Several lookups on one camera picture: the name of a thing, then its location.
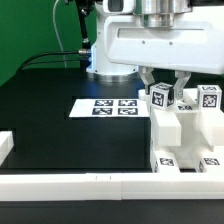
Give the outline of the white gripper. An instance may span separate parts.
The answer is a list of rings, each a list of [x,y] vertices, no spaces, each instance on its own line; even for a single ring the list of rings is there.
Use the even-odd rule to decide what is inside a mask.
[[[155,82],[153,68],[179,70],[175,72],[176,100],[183,98],[190,72],[224,73],[224,18],[219,15],[179,15],[171,28],[144,28],[137,16],[110,16],[104,28],[107,58],[139,66],[146,95]]]

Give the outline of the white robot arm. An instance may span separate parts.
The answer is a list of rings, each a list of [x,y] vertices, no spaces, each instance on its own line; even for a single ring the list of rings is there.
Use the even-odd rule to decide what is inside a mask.
[[[224,0],[102,0],[87,72],[105,81],[133,73],[148,86],[173,70],[181,90],[191,73],[224,74]]]

